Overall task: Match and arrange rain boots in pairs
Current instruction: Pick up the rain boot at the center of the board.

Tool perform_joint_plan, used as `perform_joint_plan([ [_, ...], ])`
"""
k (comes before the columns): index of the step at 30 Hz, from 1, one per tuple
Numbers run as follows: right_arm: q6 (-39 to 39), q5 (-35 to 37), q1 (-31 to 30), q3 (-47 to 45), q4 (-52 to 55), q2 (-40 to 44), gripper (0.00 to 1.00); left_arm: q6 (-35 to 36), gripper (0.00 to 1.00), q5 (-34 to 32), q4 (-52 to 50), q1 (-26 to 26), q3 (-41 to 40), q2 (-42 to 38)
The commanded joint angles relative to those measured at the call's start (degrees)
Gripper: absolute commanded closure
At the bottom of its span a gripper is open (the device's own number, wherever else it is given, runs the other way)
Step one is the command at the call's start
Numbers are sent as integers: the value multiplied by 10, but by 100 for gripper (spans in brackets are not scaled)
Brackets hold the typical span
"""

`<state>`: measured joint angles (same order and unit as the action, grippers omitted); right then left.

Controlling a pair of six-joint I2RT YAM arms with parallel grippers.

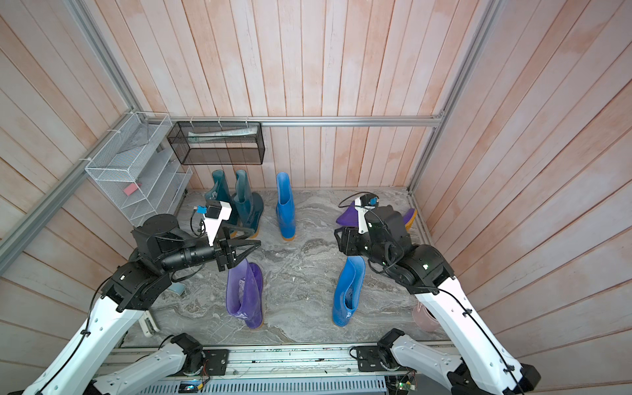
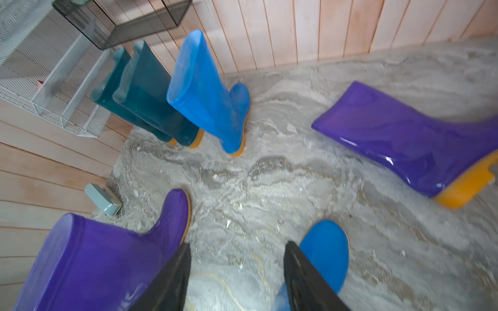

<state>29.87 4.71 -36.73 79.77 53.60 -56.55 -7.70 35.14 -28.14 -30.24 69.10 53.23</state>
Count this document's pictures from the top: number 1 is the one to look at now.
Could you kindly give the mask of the teal rain boot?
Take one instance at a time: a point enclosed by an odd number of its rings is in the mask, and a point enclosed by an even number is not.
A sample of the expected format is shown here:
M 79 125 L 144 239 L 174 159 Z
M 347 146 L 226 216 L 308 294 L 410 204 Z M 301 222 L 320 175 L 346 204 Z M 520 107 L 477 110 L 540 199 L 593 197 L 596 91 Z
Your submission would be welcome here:
M 242 227 L 252 230 L 252 237 L 255 237 L 258 234 L 259 222 L 264 210 L 263 198 L 259 193 L 251 190 L 246 171 L 235 171 L 235 177 L 235 193 L 231 198 Z
M 208 192 L 204 194 L 205 201 L 210 202 L 212 200 L 217 200 L 221 202 L 228 202 L 231 207 L 231 213 L 228 222 L 232 225 L 237 225 L 239 220 L 238 212 L 230 195 L 225 172 L 222 170 L 213 171 L 212 179 L 214 185 Z

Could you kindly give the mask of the blue rain boot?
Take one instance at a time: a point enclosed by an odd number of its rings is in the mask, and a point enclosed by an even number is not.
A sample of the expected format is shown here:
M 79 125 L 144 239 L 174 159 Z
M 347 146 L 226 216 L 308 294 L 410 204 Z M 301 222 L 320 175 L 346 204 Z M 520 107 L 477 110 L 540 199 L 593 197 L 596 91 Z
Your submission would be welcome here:
M 338 327 L 349 324 L 360 304 L 360 293 L 365 279 L 365 260 L 349 256 L 338 278 L 332 305 L 332 321 Z
M 286 172 L 279 172 L 276 175 L 276 185 L 276 217 L 281 237 L 284 240 L 293 240 L 296 236 L 296 208 L 290 176 Z

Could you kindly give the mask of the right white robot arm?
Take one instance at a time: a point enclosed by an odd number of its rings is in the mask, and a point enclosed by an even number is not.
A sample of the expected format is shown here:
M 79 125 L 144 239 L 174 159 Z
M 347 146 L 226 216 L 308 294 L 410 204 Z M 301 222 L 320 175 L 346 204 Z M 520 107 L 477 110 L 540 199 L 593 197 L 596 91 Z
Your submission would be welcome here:
M 343 326 L 360 299 L 365 270 L 388 277 L 416 297 L 437 320 L 457 355 L 425 346 L 392 329 L 377 346 L 386 370 L 402 368 L 422 374 L 453 394 L 526 394 L 541 380 L 538 370 L 521 364 L 496 339 L 467 299 L 454 270 L 431 245 L 412 243 L 406 223 L 392 206 L 380 206 L 375 194 L 362 194 L 347 205 L 357 215 L 355 226 L 334 231 L 347 263 L 334 298 Z

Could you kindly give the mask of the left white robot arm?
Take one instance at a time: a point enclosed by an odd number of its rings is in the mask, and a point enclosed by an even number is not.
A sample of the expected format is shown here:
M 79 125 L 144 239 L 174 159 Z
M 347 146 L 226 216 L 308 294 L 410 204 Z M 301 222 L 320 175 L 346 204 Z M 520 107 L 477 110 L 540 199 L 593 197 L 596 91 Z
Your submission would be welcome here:
M 154 354 L 141 358 L 111 379 L 95 374 L 128 329 L 157 298 L 180 279 L 178 271 L 217 262 L 234 268 L 255 251 L 254 230 L 228 223 L 226 207 L 203 216 L 205 235 L 193 236 L 171 214 L 150 217 L 133 229 L 137 248 L 128 262 L 98 287 L 82 327 L 25 394 L 136 393 L 141 382 L 166 376 L 205 375 L 202 345 L 187 333 L 170 337 Z

